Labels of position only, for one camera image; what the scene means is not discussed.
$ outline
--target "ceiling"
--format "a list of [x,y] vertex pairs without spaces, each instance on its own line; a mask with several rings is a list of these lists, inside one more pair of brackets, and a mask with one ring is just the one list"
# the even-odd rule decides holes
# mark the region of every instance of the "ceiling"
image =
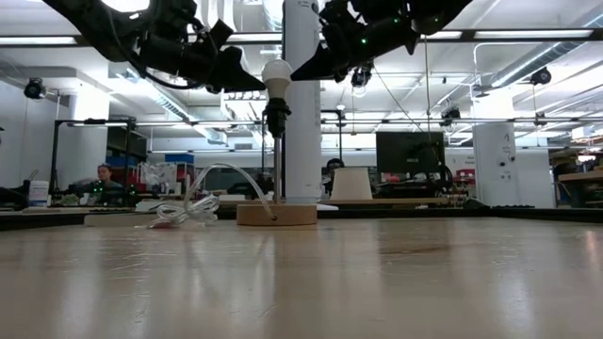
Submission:
[[[271,29],[266,19],[265,7],[278,8],[279,0],[234,0],[208,1],[200,0],[200,15],[207,23],[210,17],[221,17],[239,32],[259,32]],[[218,3],[216,10],[210,4]],[[589,12],[603,14],[600,0],[474,0],[447,29],[472,28],[560,28],[575,27],[575,22]],[[28,0],[2,0],[0,2],[0,35],[3,36],[35,36],[35,35],[69,35],[77,34],[71,24],[48,8],[42,2]],[[486,44],[477,47],[469,43],[433,43],[419,45],[413,56],[409,56],[401,48],[376,60],[376,69],[364,95],[352,95],[349,80],[336,84],[321,82],[321,107],[335,109],[338,105],[346,107],[346,117],[355,119],[405,119],[408,114],[413,119],[425,118],[428,109],[432,109],[434,117],[447,104],[436,105],[459,84],[468,82],[475,73],[495,73],[518,60],[526,53],[537,48],[539,43],[532,44]],[[241,47],[244,51],[250,73],[259,75],[264,64],[275,58],[271,51],[276,46],[248,45]],[[545,107],[560,116],[603,116],[603,88],[597,88],[603,76],[603,67],[599,61],[603,55],[603,42],[590,42],[576,51],[561,57],[548,65],[553,74],[553,81],[535,89],[536,100],[532,96],[532,86],[512,85],[515,116],[533,116],[536,109]],[[426,66],[429,79],[426,77]],[[120,73],[127,65],[109,64],[92,48],[0,48],[0,70],[10,68],[31,67],[71,67],[88,75],[99,85],[106,88],[114,97],[111,113],[114,115],[136,116],[140,120],[163,119],[163,109],[149,98],[147,93],[140,92],[127,80],[119,79]],[[53,82],[61,87],[60,81]],[[65,82],[63,86],[72,87]],[[179,104],[196,107],[198,115],[203,117],[204,107],[220,107],[224,100],[220,95],[212,95],[204,89],[188,91],[170,91],[162,89]],[[463,117],[471,117],[472,98],[469,91],[454,102],[459,106]],[[262,104],[254,103],[255,110],[261,111]],[[237,114],[247,117],[247,108],[231,105]],[[491,118],[498,117],[498,112],[489,113]],[[577,123],[548,126],[547,137],[564,137]],[[449,129],[463,129],[457,125]],[[415,129],[412,125],[353,125],[349,124],[344,132],[371,133],[377,130]],[[516,125],[517,132],[526,133],[535,130],[531,124]],[[324,127],[324,132],[335,132],[335,127]],[[464,138],[464,133],[456,133],[454,137]],[[164,133],[169,137],[190,137],[191,131],[171,131]]]

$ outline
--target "wooden base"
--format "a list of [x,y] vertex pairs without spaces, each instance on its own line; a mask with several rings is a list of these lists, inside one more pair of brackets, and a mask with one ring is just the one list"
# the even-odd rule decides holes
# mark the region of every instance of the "wooden base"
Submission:
[[261,204],[241,204],[236,207],[236,223],[240,226],[304,226],[318,222],[317,206],[271,205],[276,220],[271,220]]

